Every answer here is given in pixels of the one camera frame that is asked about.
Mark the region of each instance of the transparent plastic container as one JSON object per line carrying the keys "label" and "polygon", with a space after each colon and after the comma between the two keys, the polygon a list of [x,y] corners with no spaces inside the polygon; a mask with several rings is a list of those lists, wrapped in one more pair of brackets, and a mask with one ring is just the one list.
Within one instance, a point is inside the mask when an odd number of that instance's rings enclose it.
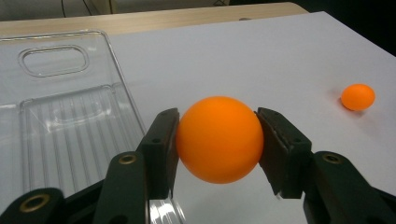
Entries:
{"label": "transparent plastic container", "polygon": [[0,39],[0,213],[32,189],[67,197],[104,179],[144,133],[105,33]]}

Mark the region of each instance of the small orange ball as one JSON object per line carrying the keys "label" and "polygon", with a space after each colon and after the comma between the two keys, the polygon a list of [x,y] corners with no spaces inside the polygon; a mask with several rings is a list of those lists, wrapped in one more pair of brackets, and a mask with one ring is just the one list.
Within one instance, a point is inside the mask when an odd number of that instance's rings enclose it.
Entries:
{"label": "small orange ball", "polygon": [[226,96],[197,102],[177,127],[180,159],[193,175],[210,183],[231,183],[247,175],[258,163],[263,143],[253,111]]}
{"label": "small orange ball", "polygon": [[353,84],[344,89],[341,102],[350,110],[364,110],[375,101],[374,90],[365,84]]}

